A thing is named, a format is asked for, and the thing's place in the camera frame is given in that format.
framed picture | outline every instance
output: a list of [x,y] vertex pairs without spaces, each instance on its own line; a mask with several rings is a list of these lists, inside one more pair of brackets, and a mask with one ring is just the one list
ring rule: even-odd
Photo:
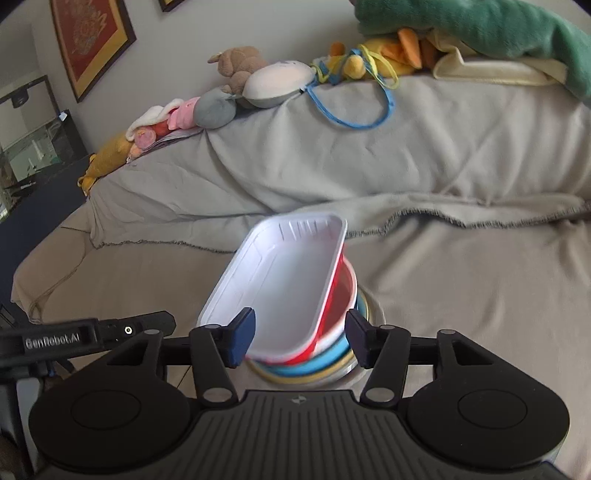
[[135,41],[124,0],[50,0],[57,41],[76,101]]
[[160,2],[160,8],[163,12],[170,12],[173,8],[179,6],[184,0],[158,0]]

yellow plush toy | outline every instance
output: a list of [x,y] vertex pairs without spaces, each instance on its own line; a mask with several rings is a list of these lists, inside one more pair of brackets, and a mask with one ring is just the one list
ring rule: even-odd
[[[370,53],[382,57],[383,61],[376,61],[375,64],[378,73],[384,78],[392,78],[392,70],[397,76],[400,76],[411,75],[416,70],[423,68],[419,40],[417,34],[410,28],[399,30],[398,39],[394,37],[376,37],[366,40],[361,45]],[[326,66],[331,72],[336,70],[345,53],[345,45],[340,42],[333,43],[330,46]],[[392,68],[388,68],[384,61],[387,61]],[[366,73],[365,63],[361,56],[351,55],[345,60],[343,65],[345,78],[360,80]]]
[[97,154],[90,156],[90,166],[85,175],[78,179],[78,186],[86,196],[99,178],[125,165],[133,144],[125,138],[123,132],[109,140]]

fish tank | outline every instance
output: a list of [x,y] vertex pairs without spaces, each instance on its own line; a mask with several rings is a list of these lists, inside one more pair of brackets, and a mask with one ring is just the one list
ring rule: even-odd
[[0,98],[0,222],[24,198],[87,155],[68,111],[47,77]]

gray plush toy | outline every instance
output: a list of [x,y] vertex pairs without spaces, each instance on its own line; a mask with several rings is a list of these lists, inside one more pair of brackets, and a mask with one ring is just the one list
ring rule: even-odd
[[236,116],[236,95],[214,88],[201,96],[193,119],[203,128],[220,128],[230,123]]

green blanket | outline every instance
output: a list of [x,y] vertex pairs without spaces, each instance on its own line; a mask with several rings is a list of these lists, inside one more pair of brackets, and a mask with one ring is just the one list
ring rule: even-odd
[[591,37],[558,15],[519,0],[357,0],[365,35],[438,28],[497,59],[530,55],[568,68],[566,88],[591,102]]

